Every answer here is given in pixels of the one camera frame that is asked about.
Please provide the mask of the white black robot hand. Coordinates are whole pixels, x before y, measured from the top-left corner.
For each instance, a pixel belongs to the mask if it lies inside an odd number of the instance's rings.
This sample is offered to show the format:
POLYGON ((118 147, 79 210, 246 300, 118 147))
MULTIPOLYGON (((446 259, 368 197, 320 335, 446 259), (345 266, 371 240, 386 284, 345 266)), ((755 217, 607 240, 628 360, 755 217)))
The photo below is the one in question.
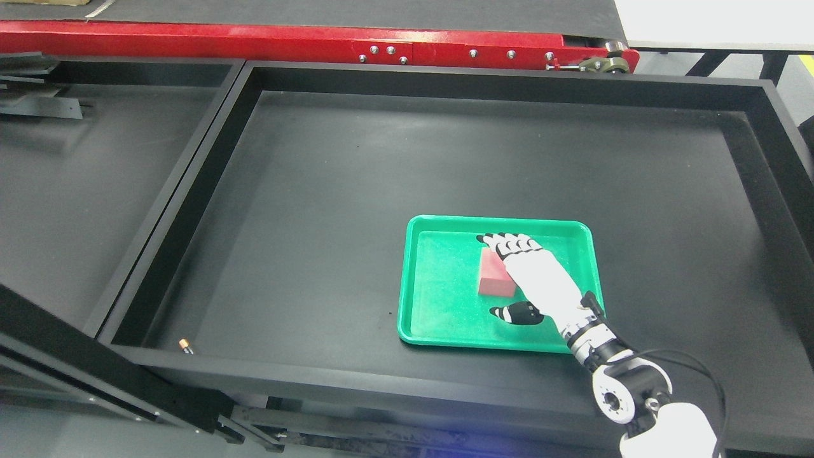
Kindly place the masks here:
POLYGON ((551 319, 564 339, 599 324, 583 307, 581 292, 555 255, 523 233, 485 233, 477 240, 496 253, 525 300, 492 307, 491 315, 508 324, 530 326, 551 319))

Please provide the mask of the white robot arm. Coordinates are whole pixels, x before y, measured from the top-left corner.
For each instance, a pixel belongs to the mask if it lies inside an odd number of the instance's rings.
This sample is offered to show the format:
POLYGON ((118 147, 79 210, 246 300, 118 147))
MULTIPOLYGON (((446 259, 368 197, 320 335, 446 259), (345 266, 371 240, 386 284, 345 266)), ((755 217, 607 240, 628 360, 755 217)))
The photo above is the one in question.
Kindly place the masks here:
POLYGON ((592 376, 600 412, 623 426, 622 457, 723 457, 721 436, 695 404, 678 402, 668 372, 607 324, 593 292, 579 300, 562 336, 592 376))

